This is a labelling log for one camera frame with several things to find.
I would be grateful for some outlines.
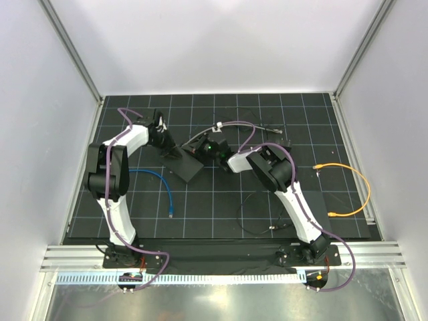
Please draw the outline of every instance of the white wall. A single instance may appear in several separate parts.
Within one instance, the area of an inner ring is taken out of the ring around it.
[[[381,0],[53,0],[102,94],[335,90]]]
[[[0,43],[0,319],[15,321],[60,240],[96,103],[37,1],[0,1]]]
[[[428,2],[397,1],[342,94],[387,239],[428,302]],[[427,305],[420,306],[427,313]]]

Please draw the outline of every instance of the black grid mat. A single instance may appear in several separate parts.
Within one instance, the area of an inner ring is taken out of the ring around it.
[[[336,162],[349,165],[337,120],[327,94],[221,94],[111,96],[102,112],[95,141],[103,142],[126,126],[116,108],[128,107],[147,114],[157,108],[164,113],[169,130],[179,144],[218,121],[246,120],[282,128],[292,142],[292,155],[298,165],[303,191],[322,193],[329,211],[345,213],[357,209],[360,199],[351,172],[341,168],[312,169],[317,163]],[[237,149],[249,135],[247,128],[224,128],[232,148]],[[252,145],[275,138],[258,130]],[[230,175],[214,166],[205,167],[185,184],[161,166],[157,151],[151,147],[130,156],[132,169],[150,169],[161,174],[173,191],[175,214],[169,215],[169,199],[160,180],[146,173],[130,173],[126,196],[132,224],[145,238],[253,238],[237,224],[243,217],[246,229],[258,233],[276,222],[280,201],[265,191],[250,171]],[[252,192],[242,212],[237,209]],[[284,223],[290,222],[283,213]],[[329,218],[333,232],[346,238],[370,237],[362,213],[354,217]],[[108,237],[102,210],[88,191],[81,188],[68,237]],[[295,237],[287,230],[265,233],[259,237]]]

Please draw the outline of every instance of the purple cable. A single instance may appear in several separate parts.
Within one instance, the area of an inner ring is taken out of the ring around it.
[[[139,117],[142,117],[139,113],[131,110],[131,109],[127,109],[127,108],[119,108],[118,109],[119,113],[125,118],[125,120],[128,122],[129,124],[129,128],[127,128],[126,130],[124,130],[123,132],[121,132],[119,135],[117,135],[116,137],[114,137],[112,139],[112,141],[110,142],[110,144],[107,147],[107,151],[106,151],[106,190],[104,193],[104,197],[106,200],[106,211],[107,211],[107,222],[108,225],[110,226],[110,228],[112,229],[112,232],[115,234],[115,236],[117,236],[117,238],[129,249],[135,251],[135,252],[139,252],[142,254],[149,254],[149,255],[162,255],[162,256],[166,256],[167,258],[165,259],[164,264],[162,265],[162,267],[160,268],[159,272],[147,283],[138,286],[134,289],[134,291],[139,291],[142,290],[144,288],[146,288],[147,286],[151,285],[165,270],[165,268],[168,265],[169,262],[169,253],[168,252],[156,252],[156,251],[146,251],[143,249],[139,249],[135,246],[132,246],[131,244],[127,243],[122,236],[120,236],[119,232],[116,230],[116,228],[113,225],[112,222],[112,217],[111,217],[111,213],[110,213],[110,205],[108,204],[108,196],[109,196],[109,192],[110,192],[110,153],[112,150],[113,145],[119,140],[121,139],[123,136],[125,136],[126,134],[128,134],[131,130],[132,130],[132,121],[131,119],[129,119],[129,117],[127,117],[127,115],[124,113],[124,111],[128,111],[131,112]]]
[[[236,120],[235,122],[224,122],[224,124],[247,124],[253,127],[253,132],[251,133],[251,135],[249,135],[247,140],[243,142],[243,144],[238,148],[238,154],[240,154],[244,146],[253,138],[255,134],[255,125],[252,122],[244,122],[242,120]]]
[[[311,223],[317,230],[319,230],[321,233],[325,233],[335,239],[337,239],[338,241],[340,241],[345,248],[349,251],[351,260],[352,260],[352,271],[351,274],[349,275],[349,278],[340,286],[336,286],[335,288],[330,288],[330,289],[317,289],[314,286],[310,286],[309,288],[315,291],[320,291],[320,292],[332,292],[332,291],[336,291],[336,290],[340,290],[342,288],[344,288],[345,286],[347,286],[349,284],[349,282],[352,280],[352,278],[354,277],[355,274],[355,269],[356,269],[356,262],[355,262],[355,257],[354,254],[351,250],[351,248],[349,247],[349,245],[345,242],[345,240],[343,240],[341,237],[326,231],[325,229],[323,229],[322,227],[319,227],[317,224],[315,224],[309,217],[309,215],[307,214],[307,212],[305,211],[305,208],[302,204],[302,201],[300,200],[299,196],[296,194],[296,189],[294,188],[294,183],[296,182],[296,165],[294,164],[293,158],[291,157],[291,155],[289,154],[289,152],[282,146],[275,144],[273,142],[264,142],[260,145],[257,145],[256,147],[254,147],[252,150],[257,150],[259,148],[261,148],[262,146],[273,146],[276,147],[278,149],[280,149],[286,156],[286,158],[288,159],[288,161],[290,162],[290,164],[292,165],[292,184],[291,184],[291,188],[292,188],[292,192],[293,194],[295,194],[296,198],[297,198],[297,202],[299,203],[299,206],[303,212],[303,214],[305,215],[305,217],[307,218],[308,222]]]

